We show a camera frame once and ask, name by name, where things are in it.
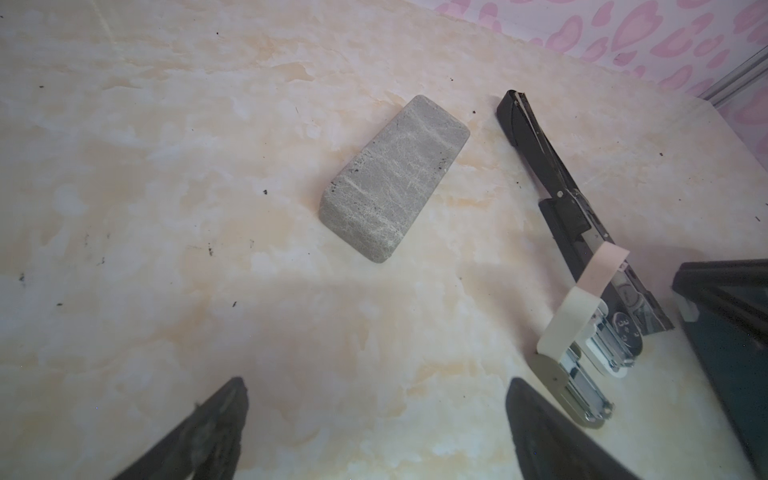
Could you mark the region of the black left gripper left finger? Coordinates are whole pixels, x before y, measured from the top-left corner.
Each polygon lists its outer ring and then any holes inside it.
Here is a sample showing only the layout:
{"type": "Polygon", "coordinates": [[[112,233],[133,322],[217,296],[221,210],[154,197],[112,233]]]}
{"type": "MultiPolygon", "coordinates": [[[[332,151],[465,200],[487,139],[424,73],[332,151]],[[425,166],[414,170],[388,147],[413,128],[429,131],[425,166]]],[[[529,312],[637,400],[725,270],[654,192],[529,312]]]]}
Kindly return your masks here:
{"type": "Polygon", "coordinates": [[[241,454],[248,390],[233,377],[118,479],[232,479],[241,454]]]}

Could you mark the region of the teal plastic tray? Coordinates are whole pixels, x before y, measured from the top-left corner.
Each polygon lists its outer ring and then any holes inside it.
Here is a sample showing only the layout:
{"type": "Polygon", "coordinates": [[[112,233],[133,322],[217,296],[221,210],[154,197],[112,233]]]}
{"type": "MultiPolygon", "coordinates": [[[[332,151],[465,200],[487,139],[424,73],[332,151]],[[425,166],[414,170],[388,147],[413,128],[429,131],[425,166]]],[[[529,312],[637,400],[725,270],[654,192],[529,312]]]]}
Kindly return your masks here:
{"type": "Polygon", "coordinates": [[[683,263],[683,330],[752,467],[767,477],[767,261],[683,263]]]}

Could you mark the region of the grey stone block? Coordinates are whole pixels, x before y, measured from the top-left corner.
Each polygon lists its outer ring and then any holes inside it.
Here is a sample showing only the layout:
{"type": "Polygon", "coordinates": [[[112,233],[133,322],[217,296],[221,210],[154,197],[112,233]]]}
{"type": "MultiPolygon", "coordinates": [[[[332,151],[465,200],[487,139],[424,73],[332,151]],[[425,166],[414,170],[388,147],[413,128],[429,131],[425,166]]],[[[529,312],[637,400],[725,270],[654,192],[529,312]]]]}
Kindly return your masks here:
{"type": "Polygon", "coordinates": [[[368,260],[385,262],[469,137],[464,123],[415,96],[331,180],[320,221],[368,260]]]}

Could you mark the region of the pink mini stapler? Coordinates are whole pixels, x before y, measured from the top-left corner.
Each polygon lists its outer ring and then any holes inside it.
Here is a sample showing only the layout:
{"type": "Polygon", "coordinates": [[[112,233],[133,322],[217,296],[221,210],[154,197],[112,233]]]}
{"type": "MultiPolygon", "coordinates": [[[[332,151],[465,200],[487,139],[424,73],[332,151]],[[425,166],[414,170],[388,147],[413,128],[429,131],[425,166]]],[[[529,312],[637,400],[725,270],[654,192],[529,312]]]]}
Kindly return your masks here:
{"type": "Polygon", "coordinates": [[[577,287],[596,295],[596,308],[575,344],[598,372],[617,379],[624,378],[635,363],[635,355],[613,323],[615,315],[624,312],[612,290],[612,281],[623,272],[628,254],[611,242],[603,242],[577,281],[577,287]]]}

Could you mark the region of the black long stapler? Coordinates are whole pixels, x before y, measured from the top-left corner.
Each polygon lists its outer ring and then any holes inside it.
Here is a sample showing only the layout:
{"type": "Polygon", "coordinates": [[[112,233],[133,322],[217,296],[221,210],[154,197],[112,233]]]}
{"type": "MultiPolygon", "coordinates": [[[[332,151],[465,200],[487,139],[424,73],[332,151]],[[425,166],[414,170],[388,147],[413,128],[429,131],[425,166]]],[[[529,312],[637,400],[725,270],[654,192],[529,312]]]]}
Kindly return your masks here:
{"type": "MultiPolygon", "coordinates": [[[[612,242],[612,237],[543,132],[526,95],[507,91],[496,117],[510,144],[549,194],[539,202],[540,211],[572,276],[578,279],[598,247],[612,242]]],[[[614,326],[637,358],[645,336],[671,330],[673,324],[628,263],[612,285],[624,312],[615,315],[614,326]]]]}

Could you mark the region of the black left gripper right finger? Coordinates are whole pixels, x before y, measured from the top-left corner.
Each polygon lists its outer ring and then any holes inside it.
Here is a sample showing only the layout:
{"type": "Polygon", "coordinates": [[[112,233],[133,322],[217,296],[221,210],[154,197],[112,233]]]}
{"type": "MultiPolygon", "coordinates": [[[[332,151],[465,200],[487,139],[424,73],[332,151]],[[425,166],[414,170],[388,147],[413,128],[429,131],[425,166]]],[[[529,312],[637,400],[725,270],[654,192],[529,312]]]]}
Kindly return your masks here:
{"type": "Polygon", "coordinates": [[[524,379],[511,380],[506,412],[525,479],[634,479],[524,379]]]}

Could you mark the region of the white mini stapler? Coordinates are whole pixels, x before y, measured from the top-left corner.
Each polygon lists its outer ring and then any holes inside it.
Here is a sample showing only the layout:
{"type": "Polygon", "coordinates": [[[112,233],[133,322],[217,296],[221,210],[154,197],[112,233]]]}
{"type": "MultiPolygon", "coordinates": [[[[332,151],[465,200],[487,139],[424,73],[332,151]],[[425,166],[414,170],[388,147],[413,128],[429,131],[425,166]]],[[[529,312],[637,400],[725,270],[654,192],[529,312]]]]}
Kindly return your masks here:
{"type": "Polygon", "coordinates": [[[611,418],[614,405],[580,364],[576,343],[597,312],[599,298],[575,286],[540,337],[529,366],[546,390],[581,427],[599,429],[611,418]]]}

